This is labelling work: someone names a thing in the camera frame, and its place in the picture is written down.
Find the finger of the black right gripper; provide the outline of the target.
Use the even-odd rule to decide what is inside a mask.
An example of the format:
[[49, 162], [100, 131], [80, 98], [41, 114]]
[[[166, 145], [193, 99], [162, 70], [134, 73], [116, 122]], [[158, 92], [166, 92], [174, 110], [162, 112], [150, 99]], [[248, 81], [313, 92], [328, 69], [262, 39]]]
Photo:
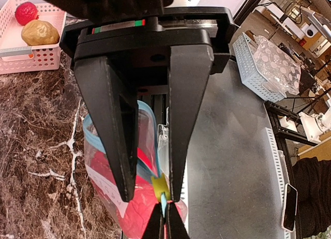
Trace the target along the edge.
[[134, 196], [138, 163], [136, 90], [106, 56], [78, 60], [73, 71], [119, 194], [129, 202]]
[[214, 60], [211, 46], [187, 45], [171, 48], [169, 71], [170, 192], [181, 196], [188, 145], [197, 120]]

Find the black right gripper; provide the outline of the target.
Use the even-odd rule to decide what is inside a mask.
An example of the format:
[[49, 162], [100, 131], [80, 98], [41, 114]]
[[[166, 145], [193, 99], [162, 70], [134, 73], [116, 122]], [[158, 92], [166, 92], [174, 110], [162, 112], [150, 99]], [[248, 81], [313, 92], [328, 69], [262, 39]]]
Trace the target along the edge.
[[214, 58], [210, 74], [222, 73], [235, 31], [227, 8], [176, 7], [138, 21], [67, 25], [59, 45], [72, 59], [72, 67], [80, 60], [106, 56], [125, 80], [143, 92], [167, 84], [174, 46], [210, 46]]

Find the brown toy kiwi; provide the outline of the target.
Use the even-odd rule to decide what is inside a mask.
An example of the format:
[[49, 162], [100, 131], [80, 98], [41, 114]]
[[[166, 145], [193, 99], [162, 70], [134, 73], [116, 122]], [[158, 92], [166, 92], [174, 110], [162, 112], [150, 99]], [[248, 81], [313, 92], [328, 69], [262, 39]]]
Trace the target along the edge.
[[57, 44], [60, 40], [57, 29], [47, 21], [32, 20], [22, 31], [21, 38], [28, 46]]

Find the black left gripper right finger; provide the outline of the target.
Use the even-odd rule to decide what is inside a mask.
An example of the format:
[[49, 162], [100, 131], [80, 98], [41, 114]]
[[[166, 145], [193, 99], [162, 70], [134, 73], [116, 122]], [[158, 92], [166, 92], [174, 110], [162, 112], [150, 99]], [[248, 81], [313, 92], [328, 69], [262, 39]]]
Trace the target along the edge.
[[167, 204], [165, 226], [168, 239], [190, 239], [174, 202]]

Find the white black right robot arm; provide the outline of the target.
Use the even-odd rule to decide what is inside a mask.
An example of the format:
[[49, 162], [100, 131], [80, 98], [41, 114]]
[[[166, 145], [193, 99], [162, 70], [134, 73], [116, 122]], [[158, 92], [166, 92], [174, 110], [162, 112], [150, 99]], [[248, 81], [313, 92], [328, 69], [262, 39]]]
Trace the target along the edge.
[[173, 0], [45, 0], [81, 22], [60, 47], [106, 151], [123, 201], [134, 196], [138, 97], [169, 96], [170, 193], [180, 200], [190, 138], [209, 76], [223, 72], [235, 32], [223, 7], [171, 7]]

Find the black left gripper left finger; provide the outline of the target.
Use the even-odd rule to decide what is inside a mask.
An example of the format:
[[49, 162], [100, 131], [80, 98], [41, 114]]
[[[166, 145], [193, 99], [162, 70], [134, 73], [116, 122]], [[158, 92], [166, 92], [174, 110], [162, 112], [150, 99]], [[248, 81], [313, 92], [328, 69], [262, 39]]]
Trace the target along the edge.
[[154, 206], [142, 239], [164, 239], [164, 216], [160, 203]]

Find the red toy apple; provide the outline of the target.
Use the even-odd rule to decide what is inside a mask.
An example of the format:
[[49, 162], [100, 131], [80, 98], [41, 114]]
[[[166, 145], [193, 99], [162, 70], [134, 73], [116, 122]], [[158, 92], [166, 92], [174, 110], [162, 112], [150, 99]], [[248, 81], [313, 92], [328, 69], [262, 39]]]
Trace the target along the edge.
[[136, 177], [134, 198], [125, 203], [122, 201], [106, 155], [96, 151], [86, 170], [93, 187], [107, 211], [128, 238], [141, 238], [146, 229], [155, 204], [152, 184], [144, 178]]

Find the large clear zip bag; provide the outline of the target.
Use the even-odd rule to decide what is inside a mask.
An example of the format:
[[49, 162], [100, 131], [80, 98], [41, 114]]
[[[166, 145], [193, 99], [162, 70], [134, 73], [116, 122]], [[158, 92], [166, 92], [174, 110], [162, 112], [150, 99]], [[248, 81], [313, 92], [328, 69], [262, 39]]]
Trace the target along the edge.
[[180, 199], [191, 131], [169, 126], [169, 170], [162, 167], [157, 124], [142, 101], [113, 108], [87, 101], [83, 121], [88, 176], [129, 238], [188, 238]]

